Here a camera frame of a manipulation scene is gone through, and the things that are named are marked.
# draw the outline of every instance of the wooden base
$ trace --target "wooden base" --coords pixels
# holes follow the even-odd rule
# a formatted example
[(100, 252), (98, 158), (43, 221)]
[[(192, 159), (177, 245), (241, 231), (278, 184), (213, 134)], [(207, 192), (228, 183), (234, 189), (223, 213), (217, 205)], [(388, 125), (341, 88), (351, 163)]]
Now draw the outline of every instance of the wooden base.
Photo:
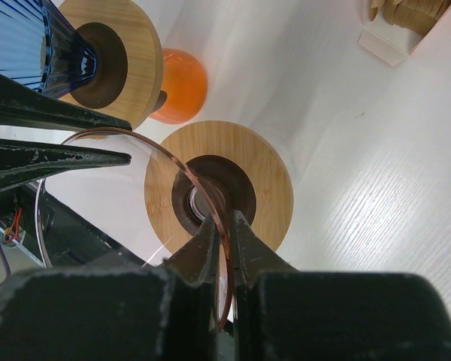
[[(162, 142), (162, 146), (182, 162), (215, 155), (241, 167), (256, 193), (252, 229), (272, 250), (277, 250), (292, 218), (292, 184), (282, 159), (266, 140), (238, 124), (204, 121), (178, 129)], [(176, 173), (172, 167), (151, 162), (145, 176), (147, 214), (160, 241), (172, 253), (191, 238), (172, 207), (171, 192)]]
[[(136, 129), (153, 111), (162, 85), (162, 48), (150, 19), (130, 0), (65, 0), (59, 9), (76, 29), (103, 23), (119, 35), (127, 53), (126, 83), (112, 104), (95, 110), (127, 120)], [(80, 105), (70, 94), (61, 100)]]

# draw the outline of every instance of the round wooden coaster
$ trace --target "round wooden coaster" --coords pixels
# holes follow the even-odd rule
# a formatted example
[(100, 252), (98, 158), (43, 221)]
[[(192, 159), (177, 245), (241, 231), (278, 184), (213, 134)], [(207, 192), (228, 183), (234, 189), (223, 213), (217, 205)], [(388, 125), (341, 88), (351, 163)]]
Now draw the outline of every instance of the round wooden coaster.
[[(130, 0), (65, 0), (59, 9), (76, 29), (102, 23), (119, 35), (128, 61), (126, 82), (111, 104), (95, 110), (127, 120), (136, 129), (153, 111), (162, 85), (162, 48), (150, 19)], [(61, 100), (80, 105), (71, 94)]]
[[(235, 123), (204, 121), (178, 129), (161, 145), (182, 162), (215, 155), (241, 167), (256, 193), (252, 229), (272, 250), (277, 250), (292, 218), (292, 184), (282, 159), (265, 139)], [(172, 253), (191, 238), (172, 207), (176, 173), (172, 167), (150, 162), (145, 175), (145, 205), (150, 222)]]

